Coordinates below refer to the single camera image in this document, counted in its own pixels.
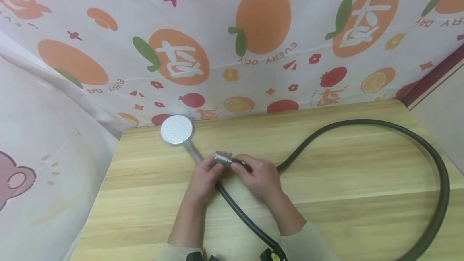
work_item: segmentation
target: yellow label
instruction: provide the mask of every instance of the yellow label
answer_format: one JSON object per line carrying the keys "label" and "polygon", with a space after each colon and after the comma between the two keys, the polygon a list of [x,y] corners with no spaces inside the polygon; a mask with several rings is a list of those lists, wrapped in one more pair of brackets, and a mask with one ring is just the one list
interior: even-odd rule
{"label": "yellow label", "polygon": [[272,257],[272,261],[280,261],[280,258],[279,256],[276,255],[276,253],[272,253],[271,257]]}

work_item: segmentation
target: white sleeve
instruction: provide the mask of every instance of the white sleeve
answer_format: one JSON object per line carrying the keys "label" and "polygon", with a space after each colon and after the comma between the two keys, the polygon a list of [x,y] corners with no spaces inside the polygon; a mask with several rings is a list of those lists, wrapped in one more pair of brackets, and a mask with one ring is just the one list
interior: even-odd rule
{"label": "white sleeve", "polygon": [[202,248],[177,247],[166,243],[161,247],[157,261],[186,261],[187,255],[194,252],[203,255]]}
{"label": "white sleeve", "polygon": [[281,236],[279,243],[288,261],[338,261],[338,257],[311,222],[307,222],[299,233]]}

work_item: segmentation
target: fabric backdrop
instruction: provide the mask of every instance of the fabric backdrop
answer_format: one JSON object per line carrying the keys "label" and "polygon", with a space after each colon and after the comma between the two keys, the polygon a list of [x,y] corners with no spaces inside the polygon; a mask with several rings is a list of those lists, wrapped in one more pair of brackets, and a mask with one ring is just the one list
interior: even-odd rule
{"label": "fabric backdrop", "polygon": [[399,99],[463,17],[463,0],[0,0],[0,259],[64,258],[125,129]]}

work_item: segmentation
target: shower hose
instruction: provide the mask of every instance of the shower hose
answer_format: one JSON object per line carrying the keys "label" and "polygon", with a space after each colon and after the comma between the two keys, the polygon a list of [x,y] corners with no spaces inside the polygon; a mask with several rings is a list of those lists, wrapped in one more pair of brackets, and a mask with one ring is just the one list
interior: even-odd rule
{"label": "shower hose", "polygon": [[[402,127],[402,126],[399,126],[397,124],[390,123],[387,121],[371,120],[371,119],[355,119],[355,120],[339,121],[339,122],[324,126],[321,129],[314,132],[313,134],[311,134],[308,138],[305,139],[305,141],[302,142],[302,144],[300,144],[300,146],[292,154],[290,154],[290,156],[283,163],[277,166],[277,170],[278,172],[282,172],[284,169],[289,167],[290,164],[298,157],[298,155],[300,155],[300,153],[306,148],[306,146],[308,146],[309,143],[311,143],[314,139],[316,139],[319,135],[323,134],[324,132],[327,132],[337,127],[359,125],[359,124],[368,124],[368,125],[374,125],[374,126],[387,127],[389,129],[393,129],[401,133],[404,133],[405,135],[411,137],[416,142],[421,144],[422,147],[424,147],[425,150],[428,151],[428,153],[432,156],[433,160],[435,161],[435,164],[437,166],[437,170],[439,173],[439,178],[440,178],[440,194],[439,194],[438,201],[437,201],[437,207],[435,209],[435,212],[433,213],[432,218],[430,219],[430,222],[428,223],[427,227],[425,228],[424,233],[422,233],[422,236],[419,238],[419,240],[415,243],[414,246],[412,246],[411,249],[409,249],[409,251],[407,251],[400,258],[396,259],[397,261],[417,260],[427,250],[427,248],[430,246],[433,239],[437,235],[440,229],[440,226],[443,222],[443,219],[445,218],[446,209],[448,208],[448,203],[450,199],[450,180],[449,180],[448,172],[445,167],[445,163],[443,163],[443,160],[438,154],[438,152],[421,136],[417,135],[416,133],[412,132],[409,129],[406,129],[405,127]],[[273,249],[274,252],[283,252],[279,244],[274,239],[269,237],[269,235],[266,234],[262,229],[260,229],[246,215],[246,213],[242,211],[242,209],[232,199],[230,194],[226,191],[223,185],[220,184],[220,182],[216,184],[216,188],[220,192],[220,194],[224,197],[224,199],[229,204],[229,206],[231,206],[231,208],[235,211],[235,213],[237,213],[240,219],[242,219],[242,221],[248,226],[248,228],[251,229],[251,231],[253,231],[253,233],[255,233],[271,249]]]}

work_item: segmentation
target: left hand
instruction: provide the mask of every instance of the left hand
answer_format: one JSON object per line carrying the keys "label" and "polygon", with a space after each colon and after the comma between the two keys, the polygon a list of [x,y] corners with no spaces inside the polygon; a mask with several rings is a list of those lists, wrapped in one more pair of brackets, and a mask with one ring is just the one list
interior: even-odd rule
{"label": "left hand", "polygon": [[[225,153],[228,157],[232,156],[232,153],[223,151],[221,153]],[[214,154],[198,163],[193,170],[184,200],[199,205],[207,203],[224,170],[225,167],[222,164],[214,162]]]}

